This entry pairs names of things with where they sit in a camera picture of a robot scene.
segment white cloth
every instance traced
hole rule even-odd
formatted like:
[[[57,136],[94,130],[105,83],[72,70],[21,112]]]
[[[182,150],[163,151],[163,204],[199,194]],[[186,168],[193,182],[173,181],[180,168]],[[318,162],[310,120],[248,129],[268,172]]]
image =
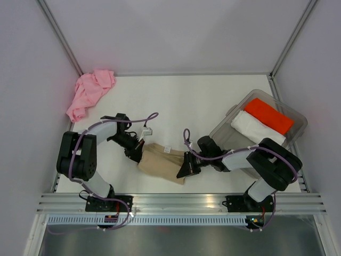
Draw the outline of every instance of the white cloth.
[[[270,138],[282,145],[286,139],[282,134],[243,110],[233,119],[231,126],[256,144],[259,144],[264,138]]]

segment plastic container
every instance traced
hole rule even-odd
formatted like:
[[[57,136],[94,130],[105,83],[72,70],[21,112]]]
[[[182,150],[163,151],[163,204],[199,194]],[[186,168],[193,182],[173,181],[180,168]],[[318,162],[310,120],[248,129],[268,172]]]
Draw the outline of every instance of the plastic container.
[[[253,99],[259,98],[271,107],[276,109],[278,112],[286,115],[294,121],[294,125],[285,134],[286,140],[283,143],[283,147],[289,149],[293,143],[301,136],[306,128],[308,121],[307,119],[288,107],[284,103],[274,99],[269,94],[261,90],[252,90],[238,105],[231,108],[226,114],[226,118],[220,122],[220,124],[210,133],[210,137],[217,143],[220,148],[238,149],[253,146],[255,143],[246,138],[241,133],[237,132],[232,126],[232,120],[238,115],[239,111],[244,110],[245,106]],[[259,178],[259,174],[254,169],[243,169],[248,175],[253,178]]]

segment pink towel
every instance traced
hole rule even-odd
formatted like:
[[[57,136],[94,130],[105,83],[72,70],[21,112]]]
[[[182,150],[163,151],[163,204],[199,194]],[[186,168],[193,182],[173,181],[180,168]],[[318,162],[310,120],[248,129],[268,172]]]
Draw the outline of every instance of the pink towel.
[[[71,121],[78,122],[85,116],[85,108],[95,106],[99,99],[116,84],[113,71],[95,69],[93,74],[87,73],[76,82],[75,98],[66,114]]]

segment tan fabric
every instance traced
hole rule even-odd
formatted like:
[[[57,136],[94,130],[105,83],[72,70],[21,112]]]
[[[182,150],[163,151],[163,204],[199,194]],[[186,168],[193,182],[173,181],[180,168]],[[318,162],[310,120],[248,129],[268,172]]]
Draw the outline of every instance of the tan fabric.
[[[183,151],[170,150],[164,152],[164,147],[152,143],[143,146],[142,159],[138,164],[141,171],[183,185],[184,178],[176,177],[183,163]]]

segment garment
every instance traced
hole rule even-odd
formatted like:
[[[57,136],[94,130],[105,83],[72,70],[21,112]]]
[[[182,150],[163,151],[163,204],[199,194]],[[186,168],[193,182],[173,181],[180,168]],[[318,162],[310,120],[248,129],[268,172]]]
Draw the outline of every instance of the garment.
[[[282,134],[267,127],[243,110],[233,119],[231,126],[256,144],[260,143],[264,138],[270,138],[282,145],[286,139]]]
[[[176,175],[183,164],[184,152],[171,149],[169,153],[165,153],[164,149],[165,147],[156,143],[144,145],[139,169],[148,175],[183,185],[185,178],[178,179]]]
[[[244,111],[282,135],[285,135],[294,124],[289,117],[279,113],[259,98],[253,99],[246,105]]]
[[[76,82],[76,95],[66,114],[72,122],[85,116],[85,108],[95,106],[100,98],[114,87],[113,71],[96,69],[93,74],[82,75]]]

